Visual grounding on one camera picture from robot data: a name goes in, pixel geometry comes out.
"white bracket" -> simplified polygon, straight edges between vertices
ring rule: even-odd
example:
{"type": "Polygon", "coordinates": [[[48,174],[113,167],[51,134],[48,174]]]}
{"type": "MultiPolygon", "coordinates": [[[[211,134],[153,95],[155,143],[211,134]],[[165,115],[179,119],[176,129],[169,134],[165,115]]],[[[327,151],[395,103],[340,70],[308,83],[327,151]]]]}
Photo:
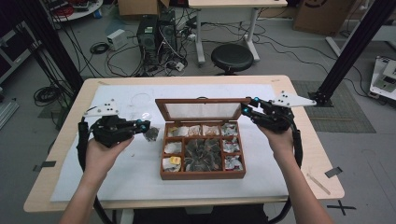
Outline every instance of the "white bracket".
{"type": "Polygon", "coordinates": [[[282,91],[273,101],[273,105],[279,105],[283,107],[295,107],[295,106],[306,106],[316,105],[317,102],[314,100],[306,99],[304,97],[282,91]]]}
{"type": "Polygon", "coordinates": [[[87,110],[87,112],[84,113],[84,117],[111,116],[118,114],[119,110],[117,108],[117,104],[114,99],[112,99],[103,105],[98,105],[87,110]]]}

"cardboard box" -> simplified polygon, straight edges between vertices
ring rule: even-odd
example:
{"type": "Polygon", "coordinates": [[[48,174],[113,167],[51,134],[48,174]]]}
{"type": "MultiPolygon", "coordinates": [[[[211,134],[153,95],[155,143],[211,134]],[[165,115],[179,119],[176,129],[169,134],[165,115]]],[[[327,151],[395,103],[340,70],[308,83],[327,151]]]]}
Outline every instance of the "cardboard box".
{"type": "Polygon", "coordinates": [[[163,180],[243,178],[246,165],[238,126],[249,99],[156,99],[165,124],[163,180]]]}
{"type": "Polygon", "coordinates": [[[163,7],[169,7],[170,0],[119,0],[121,16],[160,15],[163,7]]]}
{"type": "Polygon", "coordinates": [[[356,0],[304,0],[293,29],[318,35],[335,36],[356,0]]]}

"electronic equipment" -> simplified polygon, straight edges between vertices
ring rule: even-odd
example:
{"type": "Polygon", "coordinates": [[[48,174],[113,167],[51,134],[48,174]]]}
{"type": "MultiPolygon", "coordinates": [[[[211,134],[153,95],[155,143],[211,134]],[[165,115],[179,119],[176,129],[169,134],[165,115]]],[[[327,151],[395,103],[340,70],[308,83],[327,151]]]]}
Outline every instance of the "electronic equipment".
{"type": "Polygon", "coordinates": [[[388,92],[396,90],[396,61],[389,60],[384,72],[376,78],[374,86],[388,92]]]}
{"type": "Polygon", "coordinates": [[[112,50],[119,50],[124,47],[128,42],[125,31],[119,29],[111,35],[107,36],[107,41],[112,50]]]}
{"type": "Polygon", "coordinates": [[[88,11],[90,8],[91,2],[86,0],[86,1],[71,1],[70,2],[73,9],[76,11],[88,11]]]}
{"type": "Polygon", "coordinates": [[[174,10],[165,10],[158,19],[160,40],[164,41],[164,49],[172,48],[177,51],[176,18],[174,10]]]}
{"type": "Polygon", "coordinates": [[[159,47],[161,41],[158,37],[158,16],[143,15],[137,28],[137,41],[143,64],[159,64],[159,47]]]}

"computer tower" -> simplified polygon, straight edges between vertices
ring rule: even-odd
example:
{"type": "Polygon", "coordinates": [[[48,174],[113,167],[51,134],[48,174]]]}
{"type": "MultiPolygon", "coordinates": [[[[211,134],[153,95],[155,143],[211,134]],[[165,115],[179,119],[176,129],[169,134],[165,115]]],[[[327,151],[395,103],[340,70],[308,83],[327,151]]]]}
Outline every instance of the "computer tower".
{"type": "Polygon", "coordinates": [[[158,36],[158,16],[144,15],[137,28],[137,41],[143,64],[159,64],[158,49],[161,41],[158,36]]]}
{"type": "Polygon", "coordinates": [[[161,40],[165,40],[166,43],[163,44],[164,49],[172,48],[177,51],[177,30],[175,21],[176,19],[174,10],[163,11],[161,17],[158,20],[161,40]]]}

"table leg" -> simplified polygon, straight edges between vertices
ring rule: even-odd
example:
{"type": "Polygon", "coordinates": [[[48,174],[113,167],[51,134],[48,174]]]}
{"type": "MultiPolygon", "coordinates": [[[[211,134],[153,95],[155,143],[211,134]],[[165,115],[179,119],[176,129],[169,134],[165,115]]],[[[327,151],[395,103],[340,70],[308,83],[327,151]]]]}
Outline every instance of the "table leg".
{"type": "Polygon", "coordinates": [[[197,34],[195,36],[195,47],[197,50],[198,64],[205,63],[204,48],[201,40],[201,9],[197,10],[197,34]]]}
{"type": "Polygon", "coordinates": [[[123,209],[120,224],[134,223],[134,209],[123,209]]]}
{"type": "Polygon", "coordinates": [[[257,53],[257,50],[253,44],[254,27],[256,26],[256,20],[258,15],[259,15],[259,9],[257,7],[254,7],[251,12],[251,21],[248,29],[248,34],[245,35],[245,41],[247,42],[247,47],[250,49],[251,53],[253,54],[254,62],[260,61],[259,54],[257,53]]]}

